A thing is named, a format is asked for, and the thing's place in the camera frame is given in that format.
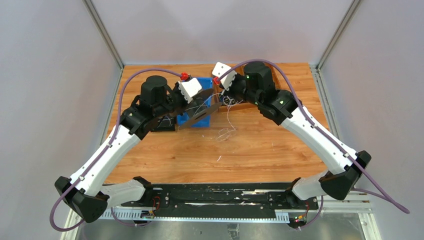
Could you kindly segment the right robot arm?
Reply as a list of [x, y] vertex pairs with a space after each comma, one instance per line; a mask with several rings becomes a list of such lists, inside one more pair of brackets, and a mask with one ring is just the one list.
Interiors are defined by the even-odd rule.
[[339, 201], [347, 197], [371, 161], [368, 152], [342, 143], [315, 120], [293, 92], [277, 88], [269, 63], [249, 62], [242, 73], [237, 73], [218, 62], [212, 75], [225, 96], [256, 105], [263, 117], [297, 136], [326, 165], [327, 169], [319, 174], [296, 178], [284, 191], [282, 199], [291, 208], [297, 209], [317, 196]]

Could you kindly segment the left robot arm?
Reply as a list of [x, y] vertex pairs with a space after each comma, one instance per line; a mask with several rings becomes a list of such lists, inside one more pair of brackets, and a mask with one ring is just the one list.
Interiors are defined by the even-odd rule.
[[87, 223], [126, 202], [149, 206], [153, 201], [152, 185], [144, 178], [137, 176], [113, 185], [104, 182], [129, 150], [159, 125], [160, 118], [183, 113], [201, 90], [196, 78], [170, 87], [166, 78], [149, 76], [95, 154], [71, 177], [56, 180], [55, 187], [64, 195], [64, 203]]

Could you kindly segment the dark grey cable spool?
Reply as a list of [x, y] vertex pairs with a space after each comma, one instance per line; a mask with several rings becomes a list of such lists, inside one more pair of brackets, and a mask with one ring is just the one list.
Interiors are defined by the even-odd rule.
[[179, 124], [178, 129], [183, 130], [191, 127], [197, 122], [209, 117], [212, 113], [216, 112], [222, 105], [222, 101], [212, 102], [214, 96], [212, 88], [201, 90], [193, 97], [192, 102], [181, 113], [181, 116], [187, 116], [187, 120]]

